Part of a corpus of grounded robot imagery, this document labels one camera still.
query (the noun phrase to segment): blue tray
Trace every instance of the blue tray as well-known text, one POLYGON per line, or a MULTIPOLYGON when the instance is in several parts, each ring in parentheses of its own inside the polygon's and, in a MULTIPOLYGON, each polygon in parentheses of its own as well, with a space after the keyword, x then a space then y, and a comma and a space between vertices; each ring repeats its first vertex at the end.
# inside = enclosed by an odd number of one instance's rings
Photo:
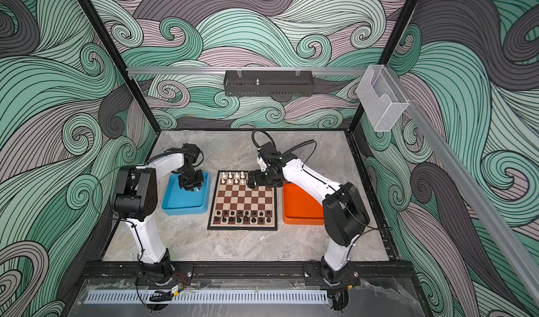
POLYGON ((178 175, 172 174, 166 187, 161 208, 168 215, 201 214, 207 211, 208 194, 210 193, 210 175, 202 172, 204 182, 199 191, 186 191, 179 187, 178 175))

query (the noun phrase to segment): chessboard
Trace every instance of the chessboard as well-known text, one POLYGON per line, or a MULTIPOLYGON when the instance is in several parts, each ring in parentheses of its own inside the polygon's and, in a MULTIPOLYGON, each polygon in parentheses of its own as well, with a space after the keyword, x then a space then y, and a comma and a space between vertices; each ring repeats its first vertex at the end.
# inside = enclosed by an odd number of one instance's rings
POLYGON ((208 229, 277 230, 275 188, 247 187, 246 171, 219 171, 208 229))

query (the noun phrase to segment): clear acrylic holder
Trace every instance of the clear acrylic holder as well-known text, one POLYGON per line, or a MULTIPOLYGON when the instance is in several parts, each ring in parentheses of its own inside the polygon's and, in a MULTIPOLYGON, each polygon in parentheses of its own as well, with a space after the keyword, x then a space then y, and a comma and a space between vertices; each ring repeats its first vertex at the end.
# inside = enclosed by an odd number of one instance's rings
POLYGON ((369 65, 356 93, 375 132, 391 131, 406 107, 404 87, 394 70, 369 65))

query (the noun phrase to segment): red wire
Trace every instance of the red wire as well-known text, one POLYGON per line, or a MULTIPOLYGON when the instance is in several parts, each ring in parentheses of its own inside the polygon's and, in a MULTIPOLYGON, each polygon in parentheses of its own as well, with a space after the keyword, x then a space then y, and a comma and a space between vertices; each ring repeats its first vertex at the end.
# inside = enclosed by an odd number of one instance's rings
POLYGON ((176 273, 176 275, 180 275, 180 276, 182 277, 182 279, 183 279, 183 286, 185 286, 185 282, 187 282, 187 281, 185 280, 185 277, 184 277, 182 274, 180 274, 180 273, 176 273))

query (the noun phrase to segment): aluminum rail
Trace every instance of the aluminum rail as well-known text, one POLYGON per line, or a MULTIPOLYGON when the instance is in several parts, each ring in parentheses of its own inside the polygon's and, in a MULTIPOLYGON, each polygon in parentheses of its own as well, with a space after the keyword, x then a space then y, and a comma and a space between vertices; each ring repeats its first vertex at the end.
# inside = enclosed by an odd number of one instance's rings
POLYGON ((198 66, 135 66, 127 67, 134 75, 225 75, 227 70, 310 70, 313 75, 362 76, 367 68, 339 67, 198 67, 198 66))

